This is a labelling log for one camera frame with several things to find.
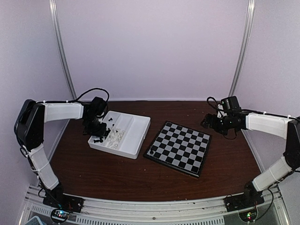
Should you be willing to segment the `white compartment tray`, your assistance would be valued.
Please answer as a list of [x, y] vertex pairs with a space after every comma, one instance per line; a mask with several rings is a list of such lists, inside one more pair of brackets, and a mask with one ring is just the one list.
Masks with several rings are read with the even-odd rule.
[[150, 127], [150, 117], [109, 111], [102, 119], [109, 133], [103, 138], [91, 136], [91, 148], [114, 155], [137, 159]]

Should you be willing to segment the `black silver chessboard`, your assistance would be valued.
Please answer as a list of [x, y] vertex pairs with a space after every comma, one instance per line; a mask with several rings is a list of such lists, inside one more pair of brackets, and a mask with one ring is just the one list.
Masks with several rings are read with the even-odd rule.
[[143, 156], [189, 176], [199, 178], [211, 135], [166, 121]]

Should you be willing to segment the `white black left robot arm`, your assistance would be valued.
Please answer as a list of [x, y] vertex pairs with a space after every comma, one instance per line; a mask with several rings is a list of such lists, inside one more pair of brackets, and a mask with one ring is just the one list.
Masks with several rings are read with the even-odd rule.
[[100, 97], [92, 101], [34, 101], [27, 99], [17, 117], [14, 133], [21, 153], [28, 159], [32, 171], [38, 176], [42, 188], [57, 208], [67, 204], [63, 187], [54, 174], [44, 150], [44, 124], [57, 120], [83, 120], [85, 135], [102, 136], [106, 125], [100, 122], [107, 101]]

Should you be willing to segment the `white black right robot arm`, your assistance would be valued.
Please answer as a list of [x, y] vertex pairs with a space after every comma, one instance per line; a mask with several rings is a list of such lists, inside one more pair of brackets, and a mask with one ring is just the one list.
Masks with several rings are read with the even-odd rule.
[[300, 167], [298, 117], [243, 109], [236, 96], [226, 97], [219, 103], [208, 97], [207, 104], [215, 113], [206, 114], [201, 126], [223, 136], [230, 130], [242, 131], [255, 157], [264, 165], [264, 171], [245, 185], [240, 197], [243, 206], [250, 207], [261, 198], [264, 190], [282, 182]]

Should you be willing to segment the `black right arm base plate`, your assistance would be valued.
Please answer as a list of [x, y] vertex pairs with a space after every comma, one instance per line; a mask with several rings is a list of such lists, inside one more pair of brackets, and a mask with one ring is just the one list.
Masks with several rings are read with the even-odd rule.
[[246, 200], [244, 194], [228, 195], [224, 198], [224, 204], [227, 212], [243, 210], [264, 203], [264, 198], [255, 197], [252, 200]]

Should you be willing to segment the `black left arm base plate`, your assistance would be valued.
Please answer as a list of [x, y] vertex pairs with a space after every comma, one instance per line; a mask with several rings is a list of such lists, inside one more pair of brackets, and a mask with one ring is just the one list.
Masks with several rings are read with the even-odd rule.
[[84, 199], [70, 195], [64, 195], [63, 200], [57, 203], [53, 198], [47, 196], [43, 199], [43, 204], [53, 208], [63, 209], [70, 212], [80, 213], [83, 207]]

